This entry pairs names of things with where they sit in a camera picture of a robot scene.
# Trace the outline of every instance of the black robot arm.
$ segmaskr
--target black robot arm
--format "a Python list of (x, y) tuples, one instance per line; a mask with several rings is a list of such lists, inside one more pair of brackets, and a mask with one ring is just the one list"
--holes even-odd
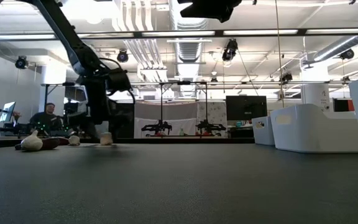
[(130, 90), (131, 84), (127, 72), (120, 66), (111, 70), (100, 61), (92, 49), (78, 37), (74, 27), (60, 10), (60, 3), (56, 3), (55, 0), (17, 1), (26, 2), (38, 8), (56, 37), (62, 42), (74, 71), (80, 75), (77, 82), (86, 88), (88, 106), (94, 122), (99, 124), (112, 119), (114, 106), (106, 96), (106, 91), (113, 94), (116, 91)]

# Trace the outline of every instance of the ceiling duct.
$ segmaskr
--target ceiling duct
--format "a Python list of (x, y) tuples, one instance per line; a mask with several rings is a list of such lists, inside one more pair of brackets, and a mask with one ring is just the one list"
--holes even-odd
[(338, 41), (332, 43), (328, 47), (315, 53), (313, 55), (313, 60), (307, 61), (306, 63), (311, 64), (316, 62), (322, 62), (329, 58), (335, 57), (356, 45), (358, 45), (358, 35), (340, 38)]
[[(170, 17), (173, 30), (202, 30), (206, 29), (208, 25), (207, 19), (199, 18), (182, 18), (180, 11), (188, 7), (189, 4), (179, 4), (177, 0), (170, 0)], [(201, 52), (203, 49), (203, 43), (176, 43), (175, 44), (175, 53), (177, 56), (178, 63), (187, 63), (177, 65), (178, 75), (180, 78), (192, 78), (193, 81), (197, 79), (198, 70), (200, 65), (196, 64), (201, 61)], [(195, 96), (195, 86), (181, 86), (183, 90), (182, 95), (189, 97)]]

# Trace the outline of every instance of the person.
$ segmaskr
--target person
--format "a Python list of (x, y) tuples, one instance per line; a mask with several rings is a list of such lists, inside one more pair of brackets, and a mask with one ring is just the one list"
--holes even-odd
[(45, 125), (45, 127), (51, 131), (58, 130), (62, 126), (61, 119), (55, 115), (55, 105), (53, 103), (47, 103), (45, 112), (36, 113), (30, 119), (30, 124), (33, 126)]

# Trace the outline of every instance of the white pillar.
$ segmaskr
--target white pillar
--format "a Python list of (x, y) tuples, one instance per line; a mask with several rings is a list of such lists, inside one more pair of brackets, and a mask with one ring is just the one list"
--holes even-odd
[[(55, 59), (50, 59), (46, 66), (42, 67), (42, 75), (45, 84), (60, 84), (66, 81), (67, 67)], [(55, 104), (55, 115), (63, 116), (65, 99), (65, 87), (58, 86), (48, 95), (47, 102)], [(45, 102), (45, 87), (40, 90), (40, 105), (39, 111), (44, 111)]]
[[(312, 65), (313, 68), (302, 69), (300, 75), (302, 81), (328, 81), (328, 68), (323, 63)], [(302, 103), (311, 103), (321, 108), (322, 111), (330, 111), (328, 84), (307, 84), (301, 88)]]

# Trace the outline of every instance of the black monitor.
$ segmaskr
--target black monitor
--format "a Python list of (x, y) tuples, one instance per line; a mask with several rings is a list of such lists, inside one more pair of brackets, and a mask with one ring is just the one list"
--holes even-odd
[(228, 121), (247, 121), (267, 116), (266, 96), (227, 96)]
[(4, 109), (2, 110), (0, 122), (11, 122), (15, 104), (16, 104), (16, 102), (10, 102), (10, 103), (6, 103), (4, 105)]

